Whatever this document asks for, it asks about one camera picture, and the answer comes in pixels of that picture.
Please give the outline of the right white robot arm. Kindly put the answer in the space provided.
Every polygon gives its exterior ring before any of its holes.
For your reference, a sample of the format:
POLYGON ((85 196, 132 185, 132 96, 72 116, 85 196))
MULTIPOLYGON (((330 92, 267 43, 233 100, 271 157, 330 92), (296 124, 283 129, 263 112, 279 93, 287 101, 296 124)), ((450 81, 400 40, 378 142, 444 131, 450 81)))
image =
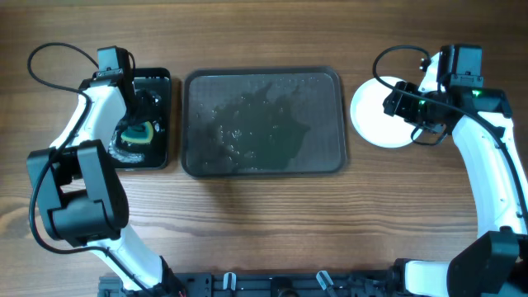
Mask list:
POLYGON ((516 153, 512 111, 503 91, 479 82, 439 82, 422 92, 381 83, 384 113, 417 130, 442 127, 460 151, 478 216, 478 237, 449 262, 399 260, 387 290, 420 296, 527 294, 527 180, 516 153))

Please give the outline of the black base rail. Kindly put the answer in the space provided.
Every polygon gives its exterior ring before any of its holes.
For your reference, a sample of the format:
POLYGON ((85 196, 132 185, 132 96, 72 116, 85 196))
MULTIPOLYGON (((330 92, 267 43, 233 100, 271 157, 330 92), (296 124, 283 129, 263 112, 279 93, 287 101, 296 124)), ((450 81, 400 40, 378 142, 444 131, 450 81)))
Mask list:
POLYGON ((177 274, 190 297, 225 296, 410 296, 392 271, 328 273, 326 285, 314 274, 177 274))

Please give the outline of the green yellow sponge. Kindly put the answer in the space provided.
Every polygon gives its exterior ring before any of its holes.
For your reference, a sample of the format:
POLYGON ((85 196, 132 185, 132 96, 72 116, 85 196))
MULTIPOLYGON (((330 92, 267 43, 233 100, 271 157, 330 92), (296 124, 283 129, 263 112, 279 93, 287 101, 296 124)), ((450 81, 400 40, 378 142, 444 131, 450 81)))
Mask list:
POLYGON ((121 139, 129 144, 149 144, 154 135, 154 129, 149 121, 138 125, 128 126, 122 133, 121 139))

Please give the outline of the grey serving tray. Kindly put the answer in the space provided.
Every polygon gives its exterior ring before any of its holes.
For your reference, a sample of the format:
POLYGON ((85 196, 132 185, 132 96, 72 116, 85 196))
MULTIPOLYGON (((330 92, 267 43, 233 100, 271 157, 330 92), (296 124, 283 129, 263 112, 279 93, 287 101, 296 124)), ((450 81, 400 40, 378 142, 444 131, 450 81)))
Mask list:
POLYGON ((328 66, 199 69, 181 103, 181 166, 194 178, 326 175, 347 163, 341 80, 328 66))

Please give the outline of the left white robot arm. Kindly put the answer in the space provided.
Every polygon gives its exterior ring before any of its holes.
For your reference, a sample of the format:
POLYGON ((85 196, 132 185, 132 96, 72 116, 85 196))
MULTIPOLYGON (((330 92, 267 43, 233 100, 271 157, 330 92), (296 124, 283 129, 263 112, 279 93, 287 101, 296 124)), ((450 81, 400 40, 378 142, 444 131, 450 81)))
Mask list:
POLYGON ((150 94, 122 78, 87 79, 77 94, 78 107, 63 133, 26 160, 34 240, 60 255, 95 254, 121 278, 127 295, 182 295, 164 259, 130 226, 128 199, 108 153, 128 102, 148 103, 150 94))

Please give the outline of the white plate top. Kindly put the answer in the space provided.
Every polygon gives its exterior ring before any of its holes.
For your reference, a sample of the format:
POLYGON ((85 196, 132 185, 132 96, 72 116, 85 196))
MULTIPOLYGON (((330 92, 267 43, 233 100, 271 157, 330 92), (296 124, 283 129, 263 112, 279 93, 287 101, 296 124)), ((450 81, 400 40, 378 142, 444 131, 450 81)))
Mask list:
POLYGON ((409 145, 414 126, 398 116, 386 115, 383 103, 391 89, 372 78, 361 84, 351 99, 351 123, 369 143, 386 149, 409 145))

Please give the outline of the black water tray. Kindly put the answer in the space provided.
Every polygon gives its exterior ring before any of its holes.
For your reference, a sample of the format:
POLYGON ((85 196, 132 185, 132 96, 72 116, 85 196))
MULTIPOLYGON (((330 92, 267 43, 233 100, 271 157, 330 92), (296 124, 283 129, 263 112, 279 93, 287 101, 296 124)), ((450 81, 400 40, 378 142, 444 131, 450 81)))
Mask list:
POLYGON ((172 80, 165 68, 137 68, 134 71, 134 85, 139 88, 140 80, 154 80, 156 102, 159 106, 159 118, 150 121, 154 129, 149 144, 129 144, 121 139, 126 129, 118 122, 109 144, 108 153, 112 164, 119 170, 137 171, 162 169, 167 166, 170 115, 172 107, 172 80))

